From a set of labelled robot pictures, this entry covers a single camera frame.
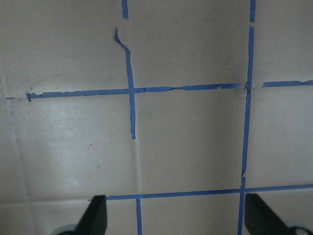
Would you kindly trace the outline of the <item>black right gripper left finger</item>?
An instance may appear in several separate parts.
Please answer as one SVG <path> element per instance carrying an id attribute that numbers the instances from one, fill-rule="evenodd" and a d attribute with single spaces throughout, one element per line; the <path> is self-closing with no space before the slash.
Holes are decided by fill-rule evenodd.
<path id="1" fill-rule="evenodd" d="M 104 235 L 108 226 L 107 203 L 105 195 L 93 196 L 78 224 L 56 229 L 53 235 Z"/>

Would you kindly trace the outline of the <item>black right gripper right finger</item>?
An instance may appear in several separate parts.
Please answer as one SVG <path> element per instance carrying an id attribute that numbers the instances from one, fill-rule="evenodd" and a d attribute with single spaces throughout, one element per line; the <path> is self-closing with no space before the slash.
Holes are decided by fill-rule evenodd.
<path id="1" fill-rule="evenodd" d="M 311 235 L 307 228 L 287 226 L 256 193 L 245 196 L 244 224 L 251 235 Z"/>

